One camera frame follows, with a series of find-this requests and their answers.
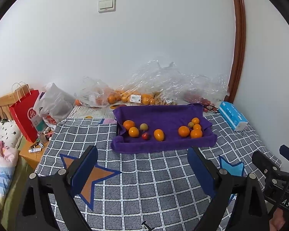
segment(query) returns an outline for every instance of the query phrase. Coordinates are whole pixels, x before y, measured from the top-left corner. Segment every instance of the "star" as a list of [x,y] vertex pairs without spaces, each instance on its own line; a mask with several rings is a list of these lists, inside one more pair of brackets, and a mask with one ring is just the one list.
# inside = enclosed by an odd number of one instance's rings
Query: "star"
[[[76,157],[67,156],[64,154],[60,154],[60,156],[61,156],[61,160],[63,162],[65,169],[67,169],[71,165],[71,163],[76,159]],[[79,194],[80,198],[88,205],[88,207],[92,211],[93,211],[93,203],[94,203],[95,183],[106,180],[120,173],[121,173],[120,171],[101,167],[97,164],[94,166],[81,193]]]
[[[233,176],[243,176],[244,174],[244,164],[243,162],[238,162],[236,164],[229,163],[225,158],[219,156],[219,165],[221,168],[224,168],[228,171],[229,174]],[[229,202],[231,202],[234,198],[234,194],[231,194]]]

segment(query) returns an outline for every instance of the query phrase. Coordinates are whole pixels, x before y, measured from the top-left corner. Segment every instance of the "purple cloth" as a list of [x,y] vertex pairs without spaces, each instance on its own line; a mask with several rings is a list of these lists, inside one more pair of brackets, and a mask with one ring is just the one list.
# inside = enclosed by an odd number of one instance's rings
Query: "purple cloth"
[[[157,105],[157,106],[128,106],[118,107],[113,113],[118,121],[119,134],[113,138],[111,148],[119,153],[149,153],[156,151],[184,149],[191,146],[204,147],[214,146],[217,135],[211,130],[212,123],[203,117],[203,106],[199,103],[189,105]],[[180,126],[187,124],[194,117],[198,117],[202,127],[203,137],[191,139],[189,136],[183,138],[178,134]],[[147,141],[129,136],[123,127],[123,122],[132,120],[136,127],[142,123],[149,126],[151,138]],[[153,133],[156,129],[161,129],[165,134],[165,139],[158,142]]]

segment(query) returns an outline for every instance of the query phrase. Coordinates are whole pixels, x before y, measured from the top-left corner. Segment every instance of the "checkered tablecloth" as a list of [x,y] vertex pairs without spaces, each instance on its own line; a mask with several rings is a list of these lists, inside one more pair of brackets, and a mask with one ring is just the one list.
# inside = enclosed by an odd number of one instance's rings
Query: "checkered tablecloth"
[[[242,161],[244,176],[254,172],[264,186],[264,176],[251,163],[251,155],[260,150],[277,166],[281,161],[261,143],[252,126],[244,132],[233,131],[220,114],[206,117],[213,123],[218,139],[214,147],[201,148],[202,154],[219,167],[218,156],[231,163]],[[54,174],[63,163],[60,154],[80,157],[89,145],[96,145],[98,165],[122,173],[95,184],[93,211],[79,196],[75,202],[93,230],[146,230],[147,221],[155,230],[190,231],[199,222],[210,203],[187,161],[187,149],[155,153],[119,154],[110,149],[116,135],[115,124],[98,119],[67,119],[58,124],[36,172]],[[53,195],[50,196],[61,230],[67,230]],[[228,206],[219,230],[225,229],[234,200]]]

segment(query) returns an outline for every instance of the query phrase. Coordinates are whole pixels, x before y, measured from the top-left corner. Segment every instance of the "black cable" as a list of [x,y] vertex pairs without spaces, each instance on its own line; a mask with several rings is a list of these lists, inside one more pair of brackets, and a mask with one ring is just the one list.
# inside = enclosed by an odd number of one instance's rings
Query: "black cable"
[[286,186],[284,187],[284,189],[282,191],[280,199],[274,204],[274,206],[272,207],[272,209],[269,212],[269,220],[273,218],[273,214],[274,214],[275,210],[278,208],[278,206],[281,204],[281,202],[282,202],[282,200],[283,200],[283,198],[284,198],[284,196],[286,194],[286,191],[287,191],[288,187],[289,187],[289,179],[287,181]]

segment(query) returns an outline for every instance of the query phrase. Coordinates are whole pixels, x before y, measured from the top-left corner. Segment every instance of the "white wall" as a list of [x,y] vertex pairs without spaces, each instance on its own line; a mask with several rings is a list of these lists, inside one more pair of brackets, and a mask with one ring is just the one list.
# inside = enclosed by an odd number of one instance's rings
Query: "white wall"
[[244,0],[245,60],[235,106],[255,127],[267,148],[283,162],[289,147],[289,25],[269,0]]
[[233,0],[17,0],[0,21],[0,96],[14,82],[48,82],[73,93],[84,75],[110,86],[157,56],[181,72],[230,74]]

